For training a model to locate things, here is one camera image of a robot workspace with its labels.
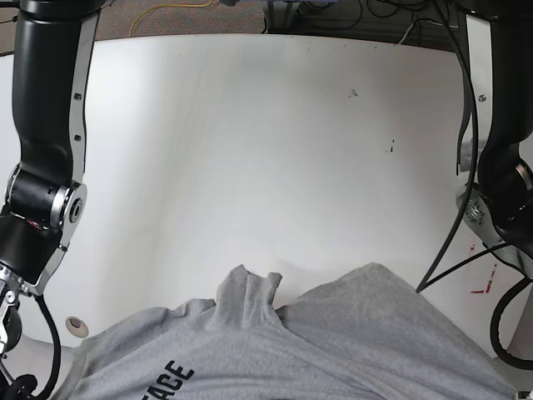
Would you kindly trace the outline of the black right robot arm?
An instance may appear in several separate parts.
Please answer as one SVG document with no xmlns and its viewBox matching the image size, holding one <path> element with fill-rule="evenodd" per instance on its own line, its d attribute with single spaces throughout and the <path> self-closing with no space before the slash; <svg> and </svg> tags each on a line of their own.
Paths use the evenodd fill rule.
<svg viewBox="0 0 533 400">
<path fill-rule="evenodd" d="M 52 368 L 43 389 L 32 375 L 1 374 L 4 399 L 46 399 L 61 366 L 61 343 L 44 289 L 67 253 L 87 188 L 85 102 L 103 1 L 15 1 L 12 117 L 21 158 L 1 210 L 1 350 L 22 334 L 21 297 L 33 298 L 50 330 Z"/>
</svg>

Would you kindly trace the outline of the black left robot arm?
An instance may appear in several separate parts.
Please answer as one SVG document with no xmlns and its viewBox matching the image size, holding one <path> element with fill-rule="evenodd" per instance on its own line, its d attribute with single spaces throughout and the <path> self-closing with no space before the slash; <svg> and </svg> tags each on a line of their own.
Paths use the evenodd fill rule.
<svg viewBox="0 0 533 400">
<path fill-rule="evenodd" d="M 457 1 L 458 43 L 466 64 L 457 140 L 462 172 L 476 160 L 474 195 L 489 213 L 472 224 L 503 262 L 532 275 L 532 166 L 520 153 L 532 135 L 532 3 Z"/>
</svg>

